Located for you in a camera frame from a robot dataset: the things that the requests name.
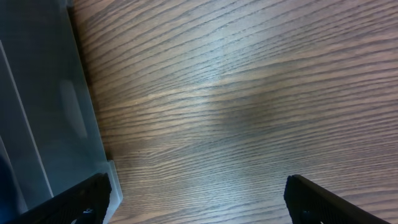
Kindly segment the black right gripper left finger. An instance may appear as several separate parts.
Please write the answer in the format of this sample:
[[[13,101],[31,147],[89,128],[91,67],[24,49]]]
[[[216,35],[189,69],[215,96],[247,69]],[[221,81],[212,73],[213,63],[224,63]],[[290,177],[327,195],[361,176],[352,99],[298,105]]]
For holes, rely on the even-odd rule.
[[[97,173],[29,210],[9,224],[102,224],[109,206],[111,184],[107,173]]]

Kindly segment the clear plastic storage bin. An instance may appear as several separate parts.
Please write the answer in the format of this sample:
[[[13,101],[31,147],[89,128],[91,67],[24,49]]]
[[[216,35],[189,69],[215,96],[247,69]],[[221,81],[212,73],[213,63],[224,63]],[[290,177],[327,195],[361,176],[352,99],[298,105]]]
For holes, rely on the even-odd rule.
[[[71,1],[1,2],[1,222],[98,173],[108,223],[123,199],[106,158],[70,20]]]

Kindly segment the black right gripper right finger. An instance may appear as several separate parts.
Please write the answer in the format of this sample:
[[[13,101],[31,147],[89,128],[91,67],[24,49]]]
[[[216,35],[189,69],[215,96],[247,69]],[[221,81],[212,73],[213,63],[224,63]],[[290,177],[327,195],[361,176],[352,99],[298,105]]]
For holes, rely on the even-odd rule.
[[[293,224],[388,224],[301,175],[290,175],[284,200]]]

